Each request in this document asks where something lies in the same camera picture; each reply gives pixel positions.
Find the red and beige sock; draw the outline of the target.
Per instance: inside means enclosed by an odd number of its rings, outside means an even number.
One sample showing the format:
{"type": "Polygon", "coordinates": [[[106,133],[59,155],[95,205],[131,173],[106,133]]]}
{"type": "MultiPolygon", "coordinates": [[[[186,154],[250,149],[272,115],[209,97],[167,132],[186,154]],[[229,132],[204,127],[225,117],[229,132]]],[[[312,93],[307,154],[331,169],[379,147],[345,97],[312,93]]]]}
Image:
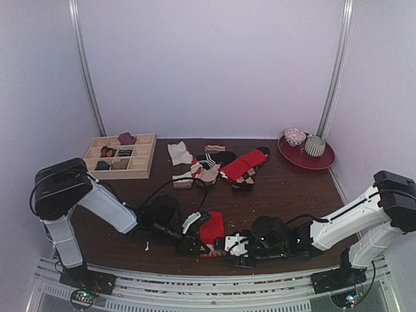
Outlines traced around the red and beige sock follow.
{"type": "Polygon", "coordinates": [[[214,241],[224,236],[223,214],[218,211],[209,211],[211,218],[200,227],[200,239],[209,247],[208,254],[200,255],[201,258],[225,257],[226,253],[215,250],[214,241]]]}

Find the tan brown sock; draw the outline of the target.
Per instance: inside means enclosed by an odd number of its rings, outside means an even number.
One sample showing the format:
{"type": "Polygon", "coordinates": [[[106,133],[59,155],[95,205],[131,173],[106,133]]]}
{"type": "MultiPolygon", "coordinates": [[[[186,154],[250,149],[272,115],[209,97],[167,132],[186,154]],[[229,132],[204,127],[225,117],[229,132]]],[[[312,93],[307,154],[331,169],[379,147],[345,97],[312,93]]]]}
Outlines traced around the tan brown sock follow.
{"type": "Polygon", "coordinates": [[[126,170],[129,165],[129,159],[120,159],[112,163],[112,170],[126,170]]]}

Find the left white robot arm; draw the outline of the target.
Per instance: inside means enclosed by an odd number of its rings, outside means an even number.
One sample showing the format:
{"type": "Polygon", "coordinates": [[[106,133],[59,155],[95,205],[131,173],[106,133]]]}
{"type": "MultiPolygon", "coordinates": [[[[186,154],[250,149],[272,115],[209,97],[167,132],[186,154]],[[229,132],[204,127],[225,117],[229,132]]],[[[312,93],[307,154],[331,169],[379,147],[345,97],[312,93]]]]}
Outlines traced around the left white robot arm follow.
{"type": "Polygon", "coordinates": [[[172,244],[178,254],[207,255],[210,248],[198,234],[210,214],[197,209],[183,220],[179,201],[161,195],[159,187],[140,207],[133,208],[94,178],[80,158],[41,169],[34,178],[29,208],[43,223],[55,247],[62,270],[60,283],[94,294],[112,294],[116,277],[88,269],[70,220],[70,211],[81,206],[110,224],[117,232],[139,239],[150,234],[172,244]]]}

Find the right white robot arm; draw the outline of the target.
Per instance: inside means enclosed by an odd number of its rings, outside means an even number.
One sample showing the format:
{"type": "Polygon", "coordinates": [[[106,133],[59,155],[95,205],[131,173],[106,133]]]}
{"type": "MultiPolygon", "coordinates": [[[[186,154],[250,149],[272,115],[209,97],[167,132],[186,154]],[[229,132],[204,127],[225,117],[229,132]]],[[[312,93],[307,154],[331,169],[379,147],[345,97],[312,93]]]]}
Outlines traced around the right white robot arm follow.
{"type": "Polygon", "coordinates": [[[253,268],[258,259],[308,261],[366,229],[342,252],[339,268],[311,275],[317,294],[363,283],[373,260],[397,237],[415,231],[415,181],[382,170],[354,201],[322,218],[306,217],[308,222],[293,228],[289,221],[260,216],[250,230],[227,236],[225,251],[238,267],[253,268]]]}

